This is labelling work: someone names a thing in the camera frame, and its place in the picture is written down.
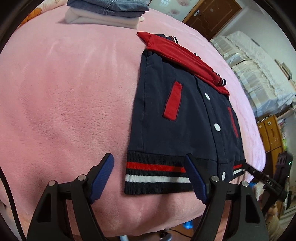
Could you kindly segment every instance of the red stripe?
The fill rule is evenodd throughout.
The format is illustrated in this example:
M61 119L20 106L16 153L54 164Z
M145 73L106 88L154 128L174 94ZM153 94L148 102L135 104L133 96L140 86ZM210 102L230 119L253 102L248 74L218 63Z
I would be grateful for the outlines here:
M165 105L163 117L171 121L175 121L177 119L177 114L181 103L181 91L182 85L178 81L175 81L168 97L168 101Z
M235 123L234 123L234 119L233 119L233 116L232 116L231 108L228 106L227 109L229 111L229 115L230 115L230 119L231 119L231 123L232 123L232 127L233 127L233 130L234 130L235 136L238 138L239 137L239 134L237 132L237 128L236 128Z
M239 165L233 166L233 169L238 169L238 168L241 168L241 167L242 167L242 164L239 164Z
M165 171L165 172L186 173L184 167L175 167L175 166L166 166L166 165L157 165L157 164L145 164L145 163L130 162L130 161L128 161L126 163L126 168L144 170L144 171Z

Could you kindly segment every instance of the pink blanket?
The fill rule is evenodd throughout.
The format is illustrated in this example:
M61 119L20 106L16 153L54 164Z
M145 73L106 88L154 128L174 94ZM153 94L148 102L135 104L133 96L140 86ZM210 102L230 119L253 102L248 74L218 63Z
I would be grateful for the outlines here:
M67 8L61 6L24 24L0 54L0 165L20 215L30 220L48 181L72 181L97 165L106 152L114 155L114 170L93 209L107 237L140 235L202 215L205 207L193 192L123 193L145 44L133 29L67 25ZM176 36L180 45L198 53L227 80L247 162L263 169L265 152L251 106L215 48L194 29L153 9L138 31ZM0 199L7 203L1 186ZM72 228L77 234L74 223Z

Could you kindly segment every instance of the blue denim garment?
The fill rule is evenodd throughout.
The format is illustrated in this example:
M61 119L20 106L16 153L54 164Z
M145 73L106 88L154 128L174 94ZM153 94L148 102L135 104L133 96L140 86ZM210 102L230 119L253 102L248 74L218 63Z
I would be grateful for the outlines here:
M67 5L104 15L140 17L149 11L147 0L69 0Z

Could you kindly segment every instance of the silver bolt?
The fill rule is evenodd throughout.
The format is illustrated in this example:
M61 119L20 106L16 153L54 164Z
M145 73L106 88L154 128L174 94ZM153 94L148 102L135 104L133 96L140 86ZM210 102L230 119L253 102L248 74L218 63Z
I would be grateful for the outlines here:
M48 183L48 186L54 186L55 185L55 183L56 183L56 181L55 180L51 180L51 181L49 181L49 183Z
M242 185L243 185L244 187L248 187L248 186L249 186L249 183L246 182L246 181L242 181Z
M214 182L218 182L219 181L219 178L217 176L212 176L211 179Z
M80 175L79 177L78 177L78 180L79 181L84 181L86 179L86 175Z

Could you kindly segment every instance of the white folded towel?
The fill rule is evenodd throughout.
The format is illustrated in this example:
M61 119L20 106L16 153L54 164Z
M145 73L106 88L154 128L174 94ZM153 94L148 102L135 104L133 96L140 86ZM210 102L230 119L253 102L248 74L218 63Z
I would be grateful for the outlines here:
M67 24L101 24L137 29L139 22L144 21L144 17L126 18L110 16L70 7L65 14L65 20Z

